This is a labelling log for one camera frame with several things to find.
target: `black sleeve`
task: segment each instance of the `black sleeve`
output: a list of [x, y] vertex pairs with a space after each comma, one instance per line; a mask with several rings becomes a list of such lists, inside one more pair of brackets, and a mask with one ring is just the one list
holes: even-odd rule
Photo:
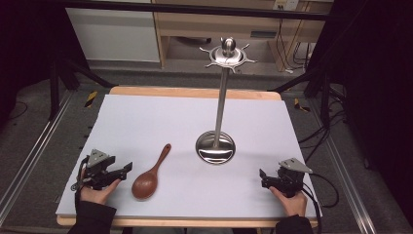
[[116, 209], [91, 202], [79, 202], [76, 224], [68, 234], [109, 234]]
[[277, 234], [313, 234], [310, 221], [303, 216], [294, 215], [282, 219], [276, 225]]

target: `person's arm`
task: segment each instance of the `person's arm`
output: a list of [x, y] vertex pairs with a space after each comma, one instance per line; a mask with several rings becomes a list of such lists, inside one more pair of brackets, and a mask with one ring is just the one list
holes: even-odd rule
[[275, 187], [271, 192], [280, 200], [287, 215], [276, 225], [277, 234], [313, 234], [310, 221], [304, 217], [307, 207], [307, 197], [300, 191], [294, 197], [287, 198]]
[[68, 234], [109, 234], [116, 209], [105, 206], [105, 204], [120, 182], [117, 179], [103, 190], [83, 187], [80, 191], [80, 202], [76, 208], [76, 223]]

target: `white wall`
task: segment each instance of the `white wall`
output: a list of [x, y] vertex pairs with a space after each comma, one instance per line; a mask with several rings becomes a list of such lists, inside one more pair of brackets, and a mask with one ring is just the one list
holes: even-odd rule
[[[150, 3], [150, 0], [129, 1]], [[86, 59], [160, 61], [152, 13], [88, 9], [66, 11]]]

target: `brown ladle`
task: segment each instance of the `brown ladle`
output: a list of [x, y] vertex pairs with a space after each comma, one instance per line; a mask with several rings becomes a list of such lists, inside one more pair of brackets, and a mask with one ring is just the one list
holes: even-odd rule
[[161, 163], [167, 157], [170, 148], [170, 144], [165, 145], [155, 166], [148, 172], [137, 177], [131, 186], [131, 193], [133, 194], [133, 197], [137, 199], [146, 199], [154, 194], [156, 187], [158, 186], [159, 166], [161, 166]]

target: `wooden cabinet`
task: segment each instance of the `wooden cabinet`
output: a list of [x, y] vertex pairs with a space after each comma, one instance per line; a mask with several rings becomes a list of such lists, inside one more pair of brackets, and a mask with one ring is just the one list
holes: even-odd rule
[[[158, 4], [179, 4], [192, 6], [237, 7], [247, 9], [272, 10], [274, 0], [152, 0]], [[296, 11], [328, 12], [330, 2], [300, 1]], [[280, 19], [154, 13], [155, 26], [160, 52], [161, 66], [164, 67], [167, 58], [169, 38], [171, 36], [184, 37], [233, 37], [235, 39], [261, 38], [269, 42], [279, 70], [282, 66], [279, 51], [283, 55], [292, 55], [296, 42], [317, 42], [323, 27], [322, 21], [300, 19], [284, 19], [282, 21], [282, 40], [277, 40], [280, 30]]]

